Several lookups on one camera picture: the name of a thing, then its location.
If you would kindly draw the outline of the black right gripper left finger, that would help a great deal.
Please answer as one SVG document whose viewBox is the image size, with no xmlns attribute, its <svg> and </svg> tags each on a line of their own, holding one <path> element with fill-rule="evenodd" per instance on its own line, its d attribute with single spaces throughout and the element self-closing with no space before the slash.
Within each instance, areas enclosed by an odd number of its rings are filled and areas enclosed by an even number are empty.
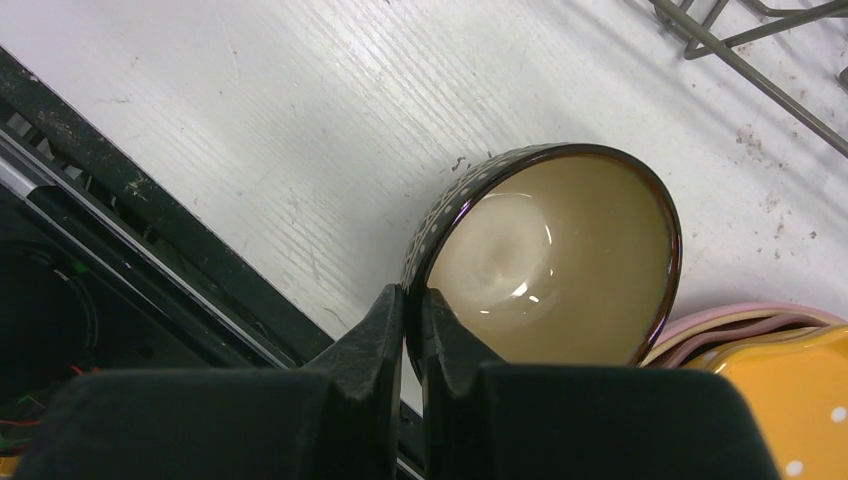
<svg viewBox="0 0 848 480">
<path fill-rule="evenodd" d="M 298 369 L 125 370 L 72 381 L 18 479 L 392 479 L 404 294 Z"/>
</svg>

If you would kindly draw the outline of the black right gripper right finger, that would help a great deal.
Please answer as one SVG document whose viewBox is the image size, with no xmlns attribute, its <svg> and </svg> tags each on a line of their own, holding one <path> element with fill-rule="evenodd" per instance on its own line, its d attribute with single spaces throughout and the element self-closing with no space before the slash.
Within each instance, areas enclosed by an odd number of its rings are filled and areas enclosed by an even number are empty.
<svg viewBox="0 0 848 480">
<path fill-rule="evenodd" d="M 737 390 L 692 370 L 515 365 L 421 304 L 430 479 L 775 479 Z"/>
</svg>

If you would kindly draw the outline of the dark patterned cream bowl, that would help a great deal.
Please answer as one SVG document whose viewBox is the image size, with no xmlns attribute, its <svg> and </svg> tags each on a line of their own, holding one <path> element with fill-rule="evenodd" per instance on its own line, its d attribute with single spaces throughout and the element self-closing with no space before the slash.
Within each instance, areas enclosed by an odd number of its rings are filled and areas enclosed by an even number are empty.
<svg viewBox="0 0 848 480">
<path fill-rule="evenodd" d="M 513 149 L 459 175 L 421 216 L 401 285 L 429 290 L 510 363 L 634 366 L 656 343 L 681 277 L 674 201 L 624 151 Z"/>
</svg>

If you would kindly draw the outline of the grey wire dish rack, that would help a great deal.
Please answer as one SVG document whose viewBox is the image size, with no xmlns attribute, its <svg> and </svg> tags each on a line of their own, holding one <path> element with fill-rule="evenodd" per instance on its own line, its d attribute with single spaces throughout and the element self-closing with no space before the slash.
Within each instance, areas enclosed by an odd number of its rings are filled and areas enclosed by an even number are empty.
<svg viewBox="0 0 848 480">
<path fill-rule="evenodd" d="M 797 124 L 847 154 L 844 1 L 655 1 L 688 61 L 716 58 Z"/>
</svg>

